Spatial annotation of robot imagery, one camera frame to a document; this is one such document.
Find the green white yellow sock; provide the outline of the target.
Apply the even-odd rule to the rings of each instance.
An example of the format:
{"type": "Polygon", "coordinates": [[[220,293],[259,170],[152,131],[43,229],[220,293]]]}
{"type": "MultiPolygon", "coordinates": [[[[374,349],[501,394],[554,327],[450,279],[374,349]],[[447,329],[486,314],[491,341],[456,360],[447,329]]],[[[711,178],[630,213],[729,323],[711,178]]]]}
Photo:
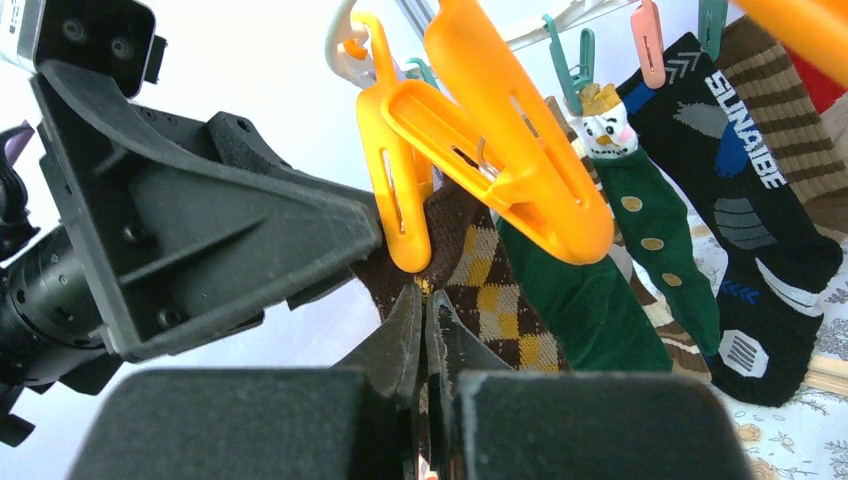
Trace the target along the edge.
{"type": "Polygon", "coordinates": [[[511,224],[496,221],[521,292],[577,371],[672,371],[672,360],[631,287],[607,256],[564,263],[511,224]]]}

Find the brown striped sock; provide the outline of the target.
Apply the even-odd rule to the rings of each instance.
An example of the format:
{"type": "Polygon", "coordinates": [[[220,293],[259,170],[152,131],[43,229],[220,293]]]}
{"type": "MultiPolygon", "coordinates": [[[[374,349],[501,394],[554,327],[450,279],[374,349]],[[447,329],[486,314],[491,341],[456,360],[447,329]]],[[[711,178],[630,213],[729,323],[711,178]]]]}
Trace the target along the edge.
{"type": "Polygon", "coordinates": [[[621,249],[621,254],[623,264],[629,268],[626,277],[631,290],[665,347],[672,361],[672,372],[705,382],[711,381],[710,369],[694,339],[673,318],[670,308],[648,291],[635,272],[630,254],[624,249],[621,249]]]}

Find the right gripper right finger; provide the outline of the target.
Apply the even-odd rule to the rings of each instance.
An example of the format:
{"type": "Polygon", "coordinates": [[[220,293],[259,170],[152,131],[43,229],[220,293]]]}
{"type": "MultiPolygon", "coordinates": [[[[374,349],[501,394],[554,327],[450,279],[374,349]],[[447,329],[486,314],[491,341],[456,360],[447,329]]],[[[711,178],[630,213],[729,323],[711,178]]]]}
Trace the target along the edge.
{"type": "Polygon", "coordinates": [[[441,479],[506,479],[514,372],[459,320],[448,295],[425,307],[429,459],[441,479]]]}

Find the dark green sock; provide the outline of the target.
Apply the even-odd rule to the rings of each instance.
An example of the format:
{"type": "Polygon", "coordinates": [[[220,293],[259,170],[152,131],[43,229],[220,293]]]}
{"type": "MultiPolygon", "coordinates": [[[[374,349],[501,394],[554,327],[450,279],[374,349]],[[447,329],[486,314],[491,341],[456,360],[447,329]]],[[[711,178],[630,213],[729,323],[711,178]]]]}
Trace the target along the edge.
{"type": "Polygon", "coordinates": [[[594,158],[592,163],[627,251],[701,352],[715,355],[719,309],[711,283],[694,261],[683,200],[641,148],[621,157],[594,158]]]}

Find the brown argyle sock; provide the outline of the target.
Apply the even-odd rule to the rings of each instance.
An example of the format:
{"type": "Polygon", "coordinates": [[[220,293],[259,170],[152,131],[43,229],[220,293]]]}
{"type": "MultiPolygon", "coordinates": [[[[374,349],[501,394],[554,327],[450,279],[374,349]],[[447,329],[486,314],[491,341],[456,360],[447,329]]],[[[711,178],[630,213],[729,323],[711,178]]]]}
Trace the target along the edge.
{"type": "Polygon", "coordinates": [[[489,209],[461,186],[446,180],[424,204],[431,260],[418,273],[406,273],[386,247],[356,262],[354,275],[366,286],[380,314],[389,316],[402,288],[417,285],[423,297],[418,411],[420,446],[429,455],[425,307],[444,291],[461,323],[514,372],[505,388],[511,407],[508,439],[514,447],[513,472],[506,479],[556,479],[569,474],[556,424],[566,412],[556,397],[568,386],[568,362],[551,331],[539,320],[518,283],[489,209]]]}

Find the white oval sock hanger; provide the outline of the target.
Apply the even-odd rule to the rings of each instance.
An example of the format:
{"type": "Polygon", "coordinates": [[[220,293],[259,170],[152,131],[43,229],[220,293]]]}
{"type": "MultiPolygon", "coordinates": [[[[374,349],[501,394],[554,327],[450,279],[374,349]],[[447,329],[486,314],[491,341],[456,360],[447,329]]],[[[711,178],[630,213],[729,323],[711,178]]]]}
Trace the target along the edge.
{"type": "MultiPolygon", "coordinates": [[[[442,1],[435,10],[428,1],[396,3],[418,34],[436,69],[481,53],[494,58],[514,59],[511,53],[558,35],[574,26],[614,12],[630,1],[564,1],[551,19],[539,16],[505,29],[497,27],[478,1],[442,1]]],[[[355,1],[342,1],[331,17],[324,39],[324,59],[338,77],[360,89],[376,83],[377,67],[383,58],[365,48],[383,44],[378,28],[368,27],[369,16],[354,10],[355,1]]]]}

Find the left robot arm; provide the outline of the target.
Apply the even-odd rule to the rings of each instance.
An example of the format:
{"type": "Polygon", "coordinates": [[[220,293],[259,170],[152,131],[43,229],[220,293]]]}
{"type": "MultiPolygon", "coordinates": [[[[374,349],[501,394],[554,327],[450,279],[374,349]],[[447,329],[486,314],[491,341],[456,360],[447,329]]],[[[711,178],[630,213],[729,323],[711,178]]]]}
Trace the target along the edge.
{"type": "Polygon", "coordinates": [[[136,105],[58,60],[31,80],[59,225],[1,271],[1,438],[24,389],[95,395],[123,363],[176,355],[317,300],[383,241],[372,193],[283,161],[247,119],[136,105]]]}

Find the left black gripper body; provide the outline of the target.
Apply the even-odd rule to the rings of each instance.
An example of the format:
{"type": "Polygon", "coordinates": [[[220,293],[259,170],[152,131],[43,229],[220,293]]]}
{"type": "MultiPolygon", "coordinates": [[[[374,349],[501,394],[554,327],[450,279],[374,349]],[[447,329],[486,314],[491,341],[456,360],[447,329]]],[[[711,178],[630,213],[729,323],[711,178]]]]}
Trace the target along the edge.
{"type": "Polygon", "coordinates": [[[163,116],[107,75],[50,60],[31,86],[41,167],[99,336],[126,360],[195,348],[317,296],[382,243],[370,193],[282,166],[241,118],[211,122],[211,160],[168,139],[163,116]]]}

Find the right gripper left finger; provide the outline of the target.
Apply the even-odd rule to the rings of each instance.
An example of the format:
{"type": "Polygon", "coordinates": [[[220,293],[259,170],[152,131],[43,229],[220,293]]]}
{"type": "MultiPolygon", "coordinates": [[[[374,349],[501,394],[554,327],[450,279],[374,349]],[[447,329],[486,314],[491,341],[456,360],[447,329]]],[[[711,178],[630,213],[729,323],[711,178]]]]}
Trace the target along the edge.
{"type": "Polygon", "coordinates": [[[386,320],[333,365],[362,377],[356,479],[417,477],[422,309],[420,288],[404,286],[386,320]]]}

